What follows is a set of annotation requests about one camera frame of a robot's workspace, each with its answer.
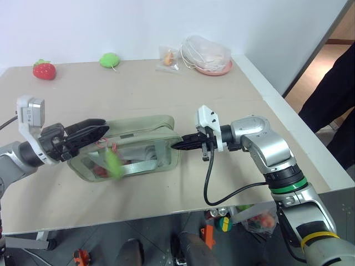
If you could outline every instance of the table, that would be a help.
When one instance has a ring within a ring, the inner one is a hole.
[[[243,55],[224,76],[205,76],[182,64],[178,73],[155,70],[156,60],[123,61],[118,72],[98,63],[57,65],[53,81],[32,76],[32,67],[15,67],[0,77],[3,99],[0,121],[13,116],[16,98],[45,99],[46,122],[71,125],[87,118],[107,120],[168,114],[181,135],[196,132],[194,116],[202,104],[216,111],[221,125],[247,115],[262,115],[286,139],[307,179],[318,193],[353,187],[354,182],[318,138]],[[1,131],[0,145],[24,141],[16,123]],[[48,231],[143,217],[208,209],[202,191],[208,163],[201,151],[185,151],[169,172],[138,175],[121,181],[89,183],[66,163],[42,166],[12,184],[2,198],[5,234]],[[248,153],[215,156],[209,199],[263,181]],[[271,201],[267,187],[251,188],[223,206]]]

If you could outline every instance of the pink plate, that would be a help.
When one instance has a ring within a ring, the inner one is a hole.
[[[221,72],[211,72],[211,71],[208,71],[208,70],[205,70],[203,68],[199,68],[198,66],[196,67],[196,70],[198,72],[201,72],[205,75],[209,75],[209,76],[221,76],[221,75],[224,75],[224,74],[227,74],[233,67],[233,63],[232,63],[232,60],[229,61],[229,64],[226,65],[223,70]]]

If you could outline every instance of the black pants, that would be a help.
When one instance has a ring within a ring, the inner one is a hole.
[[[299,116],[313,131],[330,124],[355,105],[355,46],[339,57],[316,90],[303,105]],[[348,115],[327,148],[344,169],[355,163],[355,112]]]

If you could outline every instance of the green ring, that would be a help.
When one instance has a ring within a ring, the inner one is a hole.
[[[299,180],[297,183],[294,183],[293,185],[289,185],[287,187],[281,187],[281,188],[270,188],[270,190],[274,194],[283,194],[283,193],[292,192],[293,190],[296,190],[304,186],[306,183],[307,183],[307,179],[304,177],[303,179]]]

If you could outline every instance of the yellow ring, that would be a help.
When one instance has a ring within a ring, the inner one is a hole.
[[[322,237],[322,236],[330,236],[330,237],[340,238],[337,234],[334,234],[334,233],[328,232],[328,231],[312,233],[312,234],[309,234],[306,237],[304,237],[304,239],[302,239],[302,241],[301,241],[302,250],[305,247],[305,244],[309,240],[311,240],[312,238],[315,238],[315,237]]]

